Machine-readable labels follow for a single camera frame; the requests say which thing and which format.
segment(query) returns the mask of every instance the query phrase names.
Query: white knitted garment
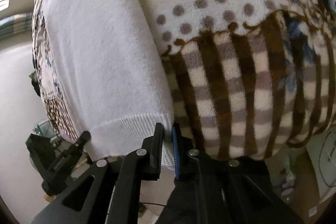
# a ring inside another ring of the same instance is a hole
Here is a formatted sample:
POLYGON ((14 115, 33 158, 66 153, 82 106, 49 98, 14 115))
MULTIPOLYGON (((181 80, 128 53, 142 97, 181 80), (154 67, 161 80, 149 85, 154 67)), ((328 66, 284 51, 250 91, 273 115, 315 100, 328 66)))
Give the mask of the white knitted garment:
MULTIPOLYGON (((156 122, 171 132, 170 90, 138 0, 43 0, 46 29, 69 115, 90 131, 95 160, 126 155, 156 122)), ((164 146, 163 165, 172 166, 164 146)))

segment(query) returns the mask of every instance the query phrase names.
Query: ribbed hem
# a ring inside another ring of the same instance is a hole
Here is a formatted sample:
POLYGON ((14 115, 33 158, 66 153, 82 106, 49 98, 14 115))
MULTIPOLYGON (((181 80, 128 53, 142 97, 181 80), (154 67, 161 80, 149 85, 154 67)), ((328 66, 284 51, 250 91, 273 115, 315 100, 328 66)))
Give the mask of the ribbed hem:
POLYGON ((139 114, 106 122, 89 129, 91 141, 86 149, 93 160, 109 156, 121 156, 141 148, 144 138, 154 134, 155 124, 165 128, 162 149, 162 165, 174 166, 171 143, 172 117, 167 114, 139 114))

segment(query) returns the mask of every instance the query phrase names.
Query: black cable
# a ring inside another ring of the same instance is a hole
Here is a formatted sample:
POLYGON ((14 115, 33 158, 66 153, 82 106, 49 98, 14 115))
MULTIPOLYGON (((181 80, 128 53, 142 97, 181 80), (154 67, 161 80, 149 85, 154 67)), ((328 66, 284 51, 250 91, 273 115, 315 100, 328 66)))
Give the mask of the black cable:
POLYGON ((158 205, 158 206, 162 206, 165 207, 166 205, 163 204, 158 204, 158 203, 150 203, 150 202, 141 202, 142 204, 150 204, 150 205, 158 205))
POLYGON ((326 182, 326 180, 325 180, 325 178, 324 178, 324 176, 323 176, 323 174, 322 174, 322 171, 321 171, 321 154, 322 154, 322 150, 323 150, 323 147, 324 147, 324 145, 325 145, 325 143, 326 143, 327 138, 329 137, 329 135, 330 135, 331 133, 333 133, 333 132, 330 131, 330 132, 327 134, 327 136, 325 137, 324 142, 323 142, 323 144, 322 144, 322 148, 321 148, 320 155, 319 155, 319 172, 320 172, 320 175, 321 175, 321 177, 322 177, 322 180, 323 180, 324 184, 327 185, 329 188, 334 188, 334 187, 336 187, 336 185, 329 185, 329 184, 326 182))

